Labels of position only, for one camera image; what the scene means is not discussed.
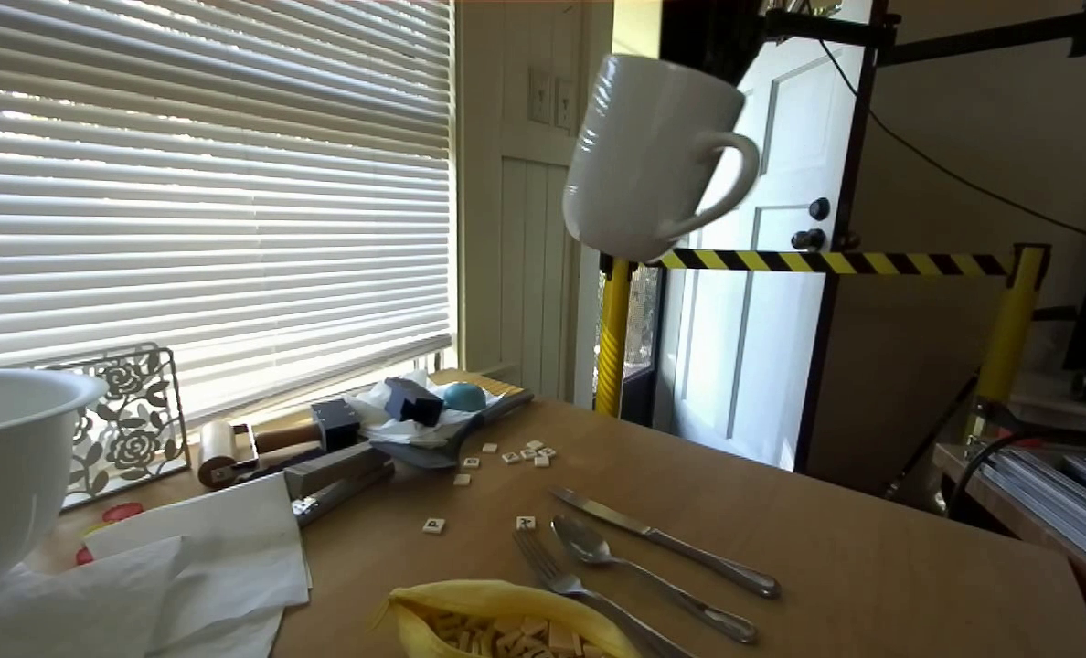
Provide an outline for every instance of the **knife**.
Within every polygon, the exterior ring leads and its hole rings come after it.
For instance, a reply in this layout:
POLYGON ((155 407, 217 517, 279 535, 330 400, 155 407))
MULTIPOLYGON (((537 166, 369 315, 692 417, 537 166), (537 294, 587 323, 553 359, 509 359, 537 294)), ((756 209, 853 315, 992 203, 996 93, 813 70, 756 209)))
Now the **knife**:
POLYGON ((701 550, 695 550, 695 546, 687 546, 687 540, 680 540, 680 538, 671 538, 671 535, 664 535, 657 526, 648 526, 648 522, 636 522, 636 521, 620 517, 612 504, 587 500, 579 489, 557 489, 553 496, 579 510, 582 517, 592 517, 592 521, 612 522, 612 526, 618 526, 625 535, 636 535, 636 538, 642 538, 651 546, 680 552, 684 561, 695 561, 695 565, 709 568, 712 576, 721 576, 721 578, 728 578, 728 580, 736 580, 736 585, 742 585, 742 590, 751 590, 751 594, 756 594, 763 599, 777 599, 777 580, 775 578, 763 578, 763 576, 756 576, 756 572, 751 572, 742 565, 701 552, 701 550))

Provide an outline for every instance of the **window blinds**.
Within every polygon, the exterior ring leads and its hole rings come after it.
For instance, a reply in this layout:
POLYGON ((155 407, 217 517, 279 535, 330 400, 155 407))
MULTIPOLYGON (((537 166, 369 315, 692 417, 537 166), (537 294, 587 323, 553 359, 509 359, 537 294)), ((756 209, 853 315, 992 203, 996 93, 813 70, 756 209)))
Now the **window blinds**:
POLYGON ((0 367, 186 417, 451 344, 447 0, 0 0, 0 367))

